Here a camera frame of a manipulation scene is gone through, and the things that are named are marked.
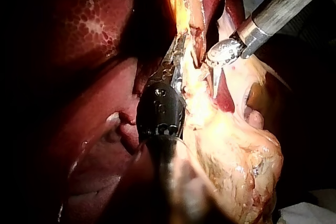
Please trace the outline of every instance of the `metal shaft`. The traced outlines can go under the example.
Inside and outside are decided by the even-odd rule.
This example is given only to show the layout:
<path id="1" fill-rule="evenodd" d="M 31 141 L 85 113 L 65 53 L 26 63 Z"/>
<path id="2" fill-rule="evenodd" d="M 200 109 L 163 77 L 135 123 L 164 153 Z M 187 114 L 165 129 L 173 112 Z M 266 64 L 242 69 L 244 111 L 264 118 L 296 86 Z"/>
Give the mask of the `metal shaft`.
<path id="1" fill-rule="evenodd" d="M 239 38 L 246 45 L 242 58 L 251 56 L 311 1 L 264 0 L 237 29 Z"/>

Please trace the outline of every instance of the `laparoscopic clip applier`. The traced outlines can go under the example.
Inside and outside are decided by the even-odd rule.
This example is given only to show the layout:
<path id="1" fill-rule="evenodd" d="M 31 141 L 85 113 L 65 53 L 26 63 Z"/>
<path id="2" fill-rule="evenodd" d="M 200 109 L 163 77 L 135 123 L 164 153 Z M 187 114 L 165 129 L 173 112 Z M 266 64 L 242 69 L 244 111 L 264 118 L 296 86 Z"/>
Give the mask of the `laparoscopic clip applier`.
<path id="1" fill-rule="evenodd" d="M 213 98 L 224 65 L 237 58 L 249 58 L 270 37 L 296 16 L 312 0 L 264 0 L 256 10 L 237 28 L 229 39 L 215 44 L 206 55 L 204 76 L 212 74 Z"/>

